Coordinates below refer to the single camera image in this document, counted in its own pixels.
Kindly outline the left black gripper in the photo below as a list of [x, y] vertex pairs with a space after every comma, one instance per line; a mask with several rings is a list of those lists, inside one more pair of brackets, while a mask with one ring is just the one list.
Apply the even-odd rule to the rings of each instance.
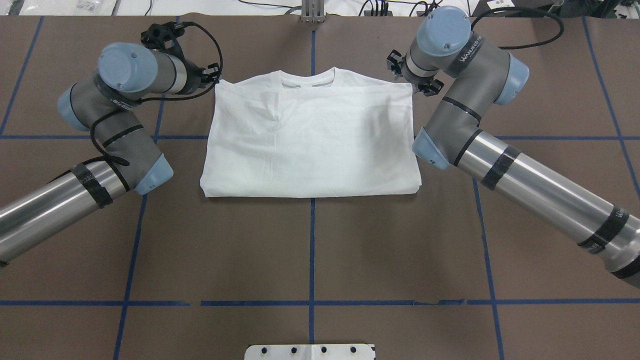
[[167, 89], [158, 94], [196, 96], [199, 89], [204, 89], [205, 94], [220, 81], [222, 69], [219, 63], [201, 67], [186, 58], [178, 38], [190, 27], [211, 35], [196, 22], [153, 23], [141, 33], [142, 46], [151, 51], [158, 63], [156, 80], [167, 85]]

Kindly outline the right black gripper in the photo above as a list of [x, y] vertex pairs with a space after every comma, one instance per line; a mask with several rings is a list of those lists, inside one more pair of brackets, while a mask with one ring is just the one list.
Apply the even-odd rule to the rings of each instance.
[[397, 50], [391, 50], [386, 58], [386, 66], [388, 71], [393, 73], [394, 80], [402, 78], [413, 87], [413, 93], [422, 93], [426, 97], [439, 95], [444, 83], [435, 79], [437, 71], [431, 70], [411, 70], [407, 57], [402, 56]]

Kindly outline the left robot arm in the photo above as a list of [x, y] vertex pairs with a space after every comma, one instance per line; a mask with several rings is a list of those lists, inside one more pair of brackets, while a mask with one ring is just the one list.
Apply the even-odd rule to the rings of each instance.
[[[219, 61], [201, 67], [187, 59], [179, 37], [188, 28], [213, 41]], [[130, 191], [144, 196], [170, 180], [173, 168], [134, 110], [212, 91], [222, 78], [222, 57], [215, 37], [193, 21], [153, 23], [140, 43], [105, 46], [92, 76], [71, 85], [57, 101], [60, 116], [89, 133], [99, 156], [1, 209], [1, 267], [120, 196]]]

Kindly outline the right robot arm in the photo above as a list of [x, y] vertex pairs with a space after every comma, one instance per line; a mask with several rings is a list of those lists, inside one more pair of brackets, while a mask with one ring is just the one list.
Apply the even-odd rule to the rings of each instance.
[[[445, 82], [416, 126], [419, 164], [471, 178], [492, 255], [494, 287], [516, 280], [639, 287], [639, 126], [613, 99], [608, 35], [627, 22], [472, 20], [458, 7], [411, 19], [405, 75]], [[535, 262], [550, 269], [534, 269]]]

